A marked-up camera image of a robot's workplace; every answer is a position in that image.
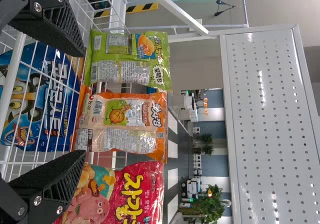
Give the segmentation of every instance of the green snack bag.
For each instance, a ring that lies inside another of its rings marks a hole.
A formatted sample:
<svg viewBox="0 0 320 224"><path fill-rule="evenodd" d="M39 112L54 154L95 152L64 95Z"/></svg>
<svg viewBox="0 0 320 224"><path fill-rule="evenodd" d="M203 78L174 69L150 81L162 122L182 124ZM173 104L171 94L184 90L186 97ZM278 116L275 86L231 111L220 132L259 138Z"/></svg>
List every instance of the green snack bag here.
<svg viewBox="0 0 320 224"><path fill-rule="evenodd" d="M138 83L170 90L169 56L167 33L121 35L91 30L84 83Z"/></svg>

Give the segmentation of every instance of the nutrition label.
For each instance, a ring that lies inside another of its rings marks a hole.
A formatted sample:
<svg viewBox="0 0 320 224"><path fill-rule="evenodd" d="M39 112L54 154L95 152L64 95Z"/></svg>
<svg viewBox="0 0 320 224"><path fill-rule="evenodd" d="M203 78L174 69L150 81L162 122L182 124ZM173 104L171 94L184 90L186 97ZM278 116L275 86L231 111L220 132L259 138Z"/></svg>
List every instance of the nutrition label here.
<svg viewBox="0 0 320 224"><path fill-rule="evenodd" d="M116 61L99 61L98 68L99 81L112 81L114 83L119 83L119 66Z"/></svg>
<svg viewBox="0 0 320 224"><path fill-rule="evenodd" d="M121 61L121 82L148 85L150 67L148 63L138 61Z"/></svg>
<svg viewBox="0 0 320 224"><path fill-rule="evenodd" d="M132 35L113 35L106 37L105 53L131 54L132 53Z"/></svg>
<svg viewBox="0 0 320 224"><path fill-rule="evenodd" d="M112 148L138 154L147 154L155 150L155 132L143 132L123 129L104 129L104 151Z"/></svg>
<svg viewBox="0 0 320 224"><path fill-rule="evenodd" d="M88 151L88 141L89 141L89 134L91 134L91 140L92 140L92 129L84 129L79 128L78 134L77 134L77 149L78 150L86 150Z"/></svg>

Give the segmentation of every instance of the octopus illustration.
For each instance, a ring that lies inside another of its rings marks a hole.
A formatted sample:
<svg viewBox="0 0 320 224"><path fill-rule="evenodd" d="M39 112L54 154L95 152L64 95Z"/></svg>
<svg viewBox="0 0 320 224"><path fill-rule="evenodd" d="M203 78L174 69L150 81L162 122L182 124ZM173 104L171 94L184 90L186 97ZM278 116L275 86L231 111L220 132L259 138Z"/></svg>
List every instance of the octopus illustration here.
<svg viewBox="0 0 320 224"><path fill-rule="evenodd" d="M81 217L83 220L90 220L90 223L101 224L108 216L110 205L108 199L103 196L94 196L92 191L74 196L68 208L67 219L69 222Z"/></svg>
<svg viewBox="0 0 320 224"><path fill-rule="evenodd" d="M111 107L111 109L109 118L106 119L110 119L111 124L118 124L123 122L126 110L132 109L132 106L131 104L127 104L122 106L121 109L114 109L113 107Z"/></svg>

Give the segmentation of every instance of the red snack bag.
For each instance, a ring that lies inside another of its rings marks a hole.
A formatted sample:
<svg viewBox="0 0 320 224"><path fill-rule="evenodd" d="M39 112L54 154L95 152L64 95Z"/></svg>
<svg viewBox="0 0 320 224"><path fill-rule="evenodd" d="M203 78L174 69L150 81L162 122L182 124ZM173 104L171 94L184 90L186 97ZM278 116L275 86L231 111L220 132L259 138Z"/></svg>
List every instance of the red snack bag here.
<svg viewBox="0 0 320 224"><path fill-rule="evenodd" d="M54 224L162 223L163 170L158 161L121 171L86 164L68 210Z"/></svg>

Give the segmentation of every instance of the barcode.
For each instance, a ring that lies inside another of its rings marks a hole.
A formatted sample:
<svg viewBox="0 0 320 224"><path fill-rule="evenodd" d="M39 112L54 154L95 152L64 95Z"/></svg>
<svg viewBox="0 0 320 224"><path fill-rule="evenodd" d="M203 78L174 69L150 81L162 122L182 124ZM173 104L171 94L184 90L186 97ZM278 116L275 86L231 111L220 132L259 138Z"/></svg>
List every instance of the barcode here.
<svg viewBox="0 0 320 224"><path fill-rule="evenodd" d="M99 36L95 36L94 38L94 50L100 50L101 48L101 38L102 38L102 35L99 35Z"/></svg>
<svg viewBox="0 0 320 224"><path fill-rule="evenodd" d="M157 132L157 138L164 138L165 134L163 132Z"/></svg>
<svg viewBox="0 0 320 224"><path fill-rule="evenodd" d="M79 122L80 122L81 125L84 124L84 122L85 122L84 120L85 120L85 115L82 114L81 117L80 117L80 119L79 119Z"/></svg>
<svg viewBox="0 0 320 224"><path fill-rule="evenodd" d="M96 100L95 103L94 103L94 115L100 115L101 113L101 109L102 109L102 102L99 101L99 100Z"/></svg>
<svg viewBox="0 0 320 224"><path fill-rule="evenodd" d="M91 67L91 81L96 81L97 80L97 65L92 64Z"/></svg>

